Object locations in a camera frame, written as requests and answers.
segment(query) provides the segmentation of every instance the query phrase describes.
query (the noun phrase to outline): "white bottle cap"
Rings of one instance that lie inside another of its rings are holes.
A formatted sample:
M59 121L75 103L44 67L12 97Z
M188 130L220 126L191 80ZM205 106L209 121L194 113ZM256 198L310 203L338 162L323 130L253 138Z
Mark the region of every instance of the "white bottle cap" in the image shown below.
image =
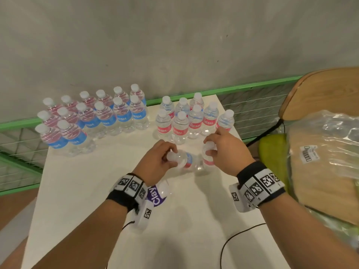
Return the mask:
M104 98L106 96L106 93L104 90L98 90L96 91L96 95L98 96L98 98Z
M102 102L96 102L96 103L95 103L95 108L96 108L97 110L103 110L103 109L105 109L105 105L104 105L104 103L102 103Z
M54 106L55 105L55 102L49 97L45 98L42 102L47 106Z
M201 111L202 111L202 108L201 108L200 105L194 105L193 108L192 108L192 110L193 110L194 112L201 112Z
M179 102L180 102L181 105L185 105L185 104L187 104L187 99L184 98L184 97L181 97L181 98L179 99Z
M113 90L114 90L114 93L115 93L115 94L120 94L120 93L122 93L122 88L121 88L120 86L114 87Z
M131 103L138 103L140 101L137 95L130 95L130 100Z
M160 109L157 114L159 117L165 118L167 115L167 111L165 109Z
M115 97L115 98L113 99L113 103L114 103L115 105L122 105L122 104L123 104L123 101L122 101L122 99L121 99L120 97Z
M132 85L131 85L131 90L132 90L133 92L137 92L137 91L140 90L140 87L139 87L137 84L132 84Z
M193 96L193 98L196 100L196 101L199 101L201 98L202 98L202 94L200 92L196 92L195 93L195 96Z
M90 97L90 94L87 91L82 91L80 92L80 97L82 99L87 99L88 97Z
M216 144L211 140L206 142L203 146L203 151L207 151L207 150L217 150Z
M50 131L50 127L48 127L47 125L45 124L38 124L36 127L35 127L35 131L37 133L40 133L40 134L45 134L47 132Z
M60 128L60 129L66 129L70 126L69 122L68 121L65 121L65 120L61 120L61 121L58 121L57 122L57 126Z
M217 102L210 102L209 103L209 108L211 110L216 110L217 109Z
M171 103L171 98L169 98L169 96L163 96L162 103L164 103L165 105L169 105Z
M178 117L180 120L186 119L186 116L187 116L187 114L186 114L184 111L180 111L180 112L178 112L178 114L177 114L177 117Z
M85 105L85 103L78 103L77 105L76 105L76 108L78 109L78 111L85 111L85 110L87 110L87 105Z
M71 103L71 102L72 102L71 97L68 96L68 95L62 96L62 97L61 97L61 100L62 100L62 102L64 102L64 103Z
M234 111L231 110L231 109L227 109L227 110L225 111L225 113L224 113L224 116L225 116L227 119L232 118L233 115L234 115Z
M173 151L169 151L166 156L168 161L177 161L178 155Z
M42 110L42 111L40 111L40 112L37 114L37 116L38 116L41 120L46 121L46 120L48 120L48 119L51 118L51 113L48 112L48 111L46 111L46 110Z
M59 108L59 109L57 110L57 113L58 113L60 116L64 116L64 115L66 115L67 113L69 113L69 111L68 111L67 108L62 107L62 108Z

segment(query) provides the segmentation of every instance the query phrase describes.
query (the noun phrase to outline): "person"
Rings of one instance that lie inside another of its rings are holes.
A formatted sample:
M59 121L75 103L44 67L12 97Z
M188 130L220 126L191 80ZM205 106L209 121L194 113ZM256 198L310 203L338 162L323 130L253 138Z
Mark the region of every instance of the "person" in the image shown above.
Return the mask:
M204 143L209 140L215 142L217 151L207 151L207 155L213 157L218 168L228 175L237 176L240 182L245 175L254 175L250 169L262 164L255 162L240 139L222 127L207 136ZM177 152L176 145L160 140L143 156L130 176L139 177L144 187L155 185L167 170L177 166L177 163L165 159L169 150ZM359 268L359 255L351 247L341 242L288 194L280 193L260 203L259 209L292 269ZM128 210L136 207L128 201L121 205L121 198L119 201L110 195L33 269L106 268Z

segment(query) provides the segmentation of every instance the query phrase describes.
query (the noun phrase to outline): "person's left arm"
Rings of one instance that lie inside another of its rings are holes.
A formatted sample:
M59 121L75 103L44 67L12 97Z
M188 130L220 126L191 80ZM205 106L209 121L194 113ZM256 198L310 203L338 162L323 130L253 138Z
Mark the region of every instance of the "person's left arm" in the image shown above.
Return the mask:
M175 144L158 141L141 159L133 174L146 186L153 186L166 171L177 166L165 159ZM128 208L113 200L105 200L89 217L47 253L33 269L105 269L121 233Z

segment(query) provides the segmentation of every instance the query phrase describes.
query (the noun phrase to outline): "blue label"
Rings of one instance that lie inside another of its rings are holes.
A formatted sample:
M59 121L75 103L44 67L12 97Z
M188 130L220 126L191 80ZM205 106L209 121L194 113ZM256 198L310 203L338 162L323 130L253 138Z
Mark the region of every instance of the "blue label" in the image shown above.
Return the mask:
M187 154L187 162L186 162L186 165L184 166L184 168L189 168L192 165L193 157L190 153L186 153L186 154Z
M128 111L125 115L117 115L117 119L120 122L127 122L132 118L132 114L130 111Z
M96 127L101 123L100 119L95 117L91 121L84 122L88 128Z
M162 204L166 198L162 198L159 195L156 185L148 188L148 193L146 199L150 200L153 203L154 207Z
M116 117L112 115L109 119L101 120L101 122L104 126L112 126L116 122Z
M57 141L53 143L48 143L49 146L51 146L54 149L63 148L69 141L66 140L64 137L61 137Z
M79 145L79 144L82 144L86 140L86 138L87 138L87 135L83 131L81 131L80 134L76 138L69 140L69 142L71 142L74 145Z
M141 119L146 117L146 110L144 109L144 110L142 110L141 112L138 112L138 113L132 112L132 116L136 120L141 120Z
M80 128L84 128L85 127L85 123L83 121L81 121L80 119L78 120L78 122L76 123Z

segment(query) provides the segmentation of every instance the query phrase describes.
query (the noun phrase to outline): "hand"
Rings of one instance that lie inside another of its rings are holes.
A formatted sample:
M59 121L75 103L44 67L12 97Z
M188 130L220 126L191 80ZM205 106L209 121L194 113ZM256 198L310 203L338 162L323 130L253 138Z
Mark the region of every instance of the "hand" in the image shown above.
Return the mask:
M170 150L175 153L178 152L174 143L159 140L143 156L133 173L139 176L148 187L155 185L167 170L177 166L177 162L166 159L166 155Z
M213 157L213 163L228 175L237 176L249 164L255 162L246 145L223 127L204 139L213 141L216 150L206 151L207 156Z

